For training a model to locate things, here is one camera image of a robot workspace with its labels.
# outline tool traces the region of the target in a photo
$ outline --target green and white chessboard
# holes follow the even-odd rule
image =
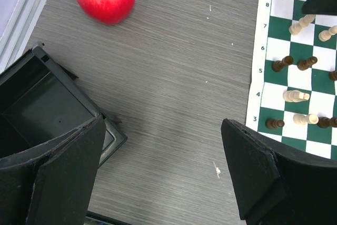
[[[259,0],[246,125],[272,139],[311,154],[337,159],[337,129],[322,129],[314,124],[304,126],[293,122],[294,114],[337,116],[337,82],[329,79],[329,71],[337,67],[337,38],[321,42],[318,34],[337,25],[337,17],[317,15],[315,21],[298,35],[289,27],[304,15],[305,0]],[[281,72],[272,71],[272,62],[292,56],[294,64]],[[296,64],[316,56],[318,62],[305,71]],[[310,94],[305,102],[288,103],[283,99],[287,90]],[[266,128],[268,118],[283,119],[280,129]]]

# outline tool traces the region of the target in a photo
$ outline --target gray wooden surface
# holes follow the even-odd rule
[[[136,0],[107,27],[75,0],[47,1],[29,45],[44,41],[128,136],[98,171],[91,211],[132,224],[239,224],[220,126],[245,120],[256,10],[257,0]]]

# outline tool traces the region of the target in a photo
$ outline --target white scratch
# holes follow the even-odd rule
[[[216,167],[216,164],[214,162],[213,162],[213,164],[214,164],[214,167],[215,167],[215,172],[216,172],[217,178],[220,179],[219,175],[220,175],[221,171],[218,167]]]

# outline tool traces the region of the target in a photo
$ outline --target chess piece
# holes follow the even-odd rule
[[[317,57],[311,56],[307,60],[300,60],[297,63],[297,67],[299,68],[299,70],[305,71],[305,70],[309,69],[310,66],[314,65],[315,63],[317,63],[317,61],[318,61]]]
[[[265,121],[265,126],[268,129],[278,129],[284,127],[284,121],[283,120],[274,120],[274,119],[268,119]]]
[[[316,16],[314,14],[305,15],[303,18],[300,18],[298,23],[292,24],[289,27],[289,32],[292,35],[299,34],[302,28],[309,26],[315,20]]]
[[[272,64],[272,69],[275,72],[283,70],[284,67],[292,65],[294,63],[294,58],[292,56],[286,56],[281,61],[275,61]]]
[[[320,117],[317,126],[323,129],[330,126],[333,128],[337,128],[337,117],[332,117],[331,119],[329,119],[328,117]]]
[[[306,125],[306,124],[317,124],[319,118],[316,114],[308,114],[307,116],[303,114],[294,115],[294,123],[297,125]]]
[[[337,71],[331,71],[331,72],[329,72],[329,78],[332,81],[337,81]]]
[[[318,38],[321,41],[326,42],[327,40],[331,38],[332,35],[335,35],[335,34],[337,34],[337,26],[330,27],[329,30],[324,30],[320,32],[318,35]]]
[[[310,98],[309,93],[300,92],[298,90],[286,91],[283,93],[283,99],[286,102],[302,102],[308,101]]]

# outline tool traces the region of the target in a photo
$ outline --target black plastic bin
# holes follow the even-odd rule
[[[0,75],[0,158],[63,135],[99,114],[106,124],[100,165],[127,140],[74,79],[41,45]]]

